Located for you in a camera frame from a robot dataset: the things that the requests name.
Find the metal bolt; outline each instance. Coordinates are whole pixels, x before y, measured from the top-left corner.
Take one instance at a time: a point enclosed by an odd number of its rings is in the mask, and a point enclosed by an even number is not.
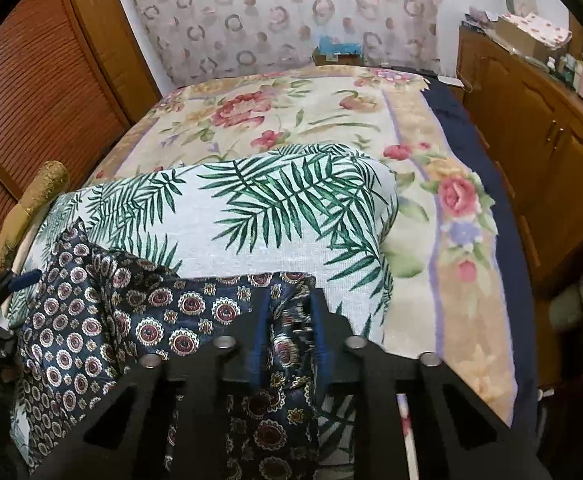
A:
[[[140,358],[139,362],[145,368],[156,368],[162,363],[162,357],[158,354],[145,354]]]
[[[420,359],[420,362],[425,366],[439,366],[443,362],[443,360],[433,352],[420,354],[418,359]]]
[[[365,348],[365,346],[367,346],[367,340],[359,335],[350,335],[347,339],[345,339],[345,345],[347,345],[352,350]]]
[[[220,335],[213,340],[213,344],[216,348],[227,350],[236,345],[236,339],[230,335]]]

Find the wooden dresser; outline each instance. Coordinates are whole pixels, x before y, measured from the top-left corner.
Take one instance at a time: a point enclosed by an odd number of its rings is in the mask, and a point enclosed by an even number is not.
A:
[[[0,26],[0,229],[45,160],[76,189],[129,125],[70,0],[21,0]]]
[[[532,283],[550,295],[583,270],[583,101],[481,34],[460,29],[463,104],[501,170]]]

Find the wooden cabinet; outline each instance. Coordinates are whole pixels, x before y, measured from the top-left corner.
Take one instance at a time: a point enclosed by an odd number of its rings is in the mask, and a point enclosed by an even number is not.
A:
[[[86,40],[131,123],[160,101],[160,92],[119,0],[71,0]]]
[[[508,119],[493,145],[513,190],[515,210],[519,210],[534,199],[547,173],[552,142],[559,131],[560,104],[535,81],[518,74],[511,79],[513,91],[503,106]]]
[[[583,123],[573,118],[555,137],[540,188],[520,214],[536,272],[583,241]]]
[[[76,189],[128,128],[69,0],[21,0],[0,26],[0,229],[45,160]]]
[[[582,271],[583,102],[485,36],[461,29],[460,52],[464,104],[503,173],[532,282],[555,291]]]
[[[473,90],[465,97],[465,107],[484,142],[491,148],[510,130],[511,116],[503,103],[509,101],[512,94],[511,73],[500,56],[493,53],[477,56],[476,62],[478,71]]]

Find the pink rose print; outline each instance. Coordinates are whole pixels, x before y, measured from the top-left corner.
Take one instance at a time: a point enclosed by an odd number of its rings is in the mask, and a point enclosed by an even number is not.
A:
[[[257,91],[251,94],[240,94],[225,102],[211,116],[211,124],[228,128],[236,124],[262,124],[264,116],[252,116],[254,113],[267,112],[271,109],[271,100],[268,95]]]
[[[185,88],[177,88],[171,94],[165,96],[161,102],[156,105],[158,110],[164,112],[180,112],[184,108],[184,103],[178,100],[180,94],[184,92]]]
[[[381,68],[373,68],[371,71],[376,77],[386,79],[392,83],[399,83],[401,81],[409,81],[411,76],[403,72],[395,72],[393,70],[383,70]]]
[[[456,266],[456,277],[459,282],[473,283],[476,281],[476,264],[469,260],[463,260]]]
[[[476,188],[466,178],[447,176],[438,187],[443,209],[451,216],[460,217],[476,212]]]
[[[378,103],[375,99],[365,96],[348,95],[340,101],[341,108],[346,110],[354,110],[356,112],[373,112],[378,108]]]
[[[257,137],[254,140],[252,140],[249,143],[249,145],[252,148],[260,146],[261,150],[266,152],[268,150],[271,150],[283,135],[284,135],[283,132],[276,133],[273,130],[266,130],[262,133],[260,137]]]
[[[359,77],[353,82],[354,86],[361,88],[363,86],[378,86],[380,84],[380,79],[376,79],[374,76],[364,76]]]
[[[411,156],[412,149],[406,144],[394,144],[393,146],[388,146],[382,153],[388,158],[393,158],[394,160],[405,160]]]

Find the bottle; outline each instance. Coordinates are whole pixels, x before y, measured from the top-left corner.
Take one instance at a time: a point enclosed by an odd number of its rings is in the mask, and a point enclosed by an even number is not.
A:
[[[575,72],[574,72],[574,91],[578,92],[580,88],[580,83],[583,80],[583,62],[576,60],[575,62]]]
[[[555,77],[556,60],[553,57],[549,57],[549,59],[547,60],[547,68],[549,69],[549,75]]]
[[[565,69],[563,72],[563,79],[565,84],[569,89],[574,87],[574,75],[575,75],[575,57],[571,54],[565,56]]]
[[[563,72],[565,71],[565,56],[560,56],[558,59],[558,66],[556,67],[556,71],[558,72],[558,77],[563,78]]]

